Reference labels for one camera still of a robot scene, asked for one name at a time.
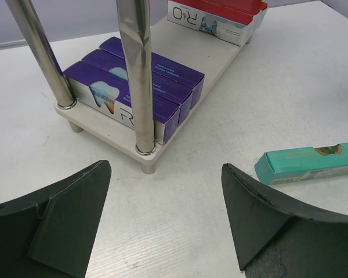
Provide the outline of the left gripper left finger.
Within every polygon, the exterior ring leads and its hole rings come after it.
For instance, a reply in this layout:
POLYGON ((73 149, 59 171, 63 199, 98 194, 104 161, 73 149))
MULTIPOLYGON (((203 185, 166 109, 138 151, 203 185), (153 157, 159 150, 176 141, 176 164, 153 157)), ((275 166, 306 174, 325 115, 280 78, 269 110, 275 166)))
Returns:
POLYGON ((112 169, 100 160, 0 204, 0 277, 85 277, 112 169))

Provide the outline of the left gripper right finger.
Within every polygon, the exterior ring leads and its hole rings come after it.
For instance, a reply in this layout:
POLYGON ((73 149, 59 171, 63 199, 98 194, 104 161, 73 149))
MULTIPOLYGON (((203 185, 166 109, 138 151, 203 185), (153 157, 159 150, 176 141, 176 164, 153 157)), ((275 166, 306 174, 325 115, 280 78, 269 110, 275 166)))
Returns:
POLYGON ((246 277, 348 277, 348 215, 290 197, 229 163, 221 179, 246 277))

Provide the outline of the teal toothpaste box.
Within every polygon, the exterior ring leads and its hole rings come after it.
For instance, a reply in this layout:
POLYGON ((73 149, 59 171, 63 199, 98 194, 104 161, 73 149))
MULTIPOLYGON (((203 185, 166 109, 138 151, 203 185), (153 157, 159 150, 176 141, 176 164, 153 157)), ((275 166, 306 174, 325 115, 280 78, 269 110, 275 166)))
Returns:
POLYGON ((265 185, 348 175, 348 142, 265 152, 254 168, 265 185))

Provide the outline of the purple toothpaste box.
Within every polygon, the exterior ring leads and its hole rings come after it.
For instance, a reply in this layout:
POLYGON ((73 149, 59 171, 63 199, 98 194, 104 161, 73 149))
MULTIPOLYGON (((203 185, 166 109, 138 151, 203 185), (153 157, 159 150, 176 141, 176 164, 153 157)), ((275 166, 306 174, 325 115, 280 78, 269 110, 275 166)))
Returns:
POLYGON ((148 104, 154 96, 160 96, 179 107, 179 124, 184 122, 190 112, 192 89, 153 72, 151 57, 147 52, 132 59, 123 60, 97 49, 87 54, 82 61, 111 75, 125 77, 129 81, 135 112, 138 109, 138 101, 148 104))
MULTIPOLYGON (((135 128, 128 81, 83 61, 64 71, 75 98, 102 114, 135 128)), ((153 96, 154 139, 166 144, 179 125, 180 108, 160 96, 153 96)))

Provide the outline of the red silver toothpaste box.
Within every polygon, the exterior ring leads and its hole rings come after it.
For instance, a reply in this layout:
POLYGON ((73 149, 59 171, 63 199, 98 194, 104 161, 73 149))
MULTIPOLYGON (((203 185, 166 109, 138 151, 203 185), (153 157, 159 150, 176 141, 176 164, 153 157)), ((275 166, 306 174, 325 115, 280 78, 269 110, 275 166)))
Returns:
POLYGON ((258 0, 225 0, 223 4, 228 8, 253 16, 256 20, 255 29, 259 28, 269 8, 268 3, 258 0))

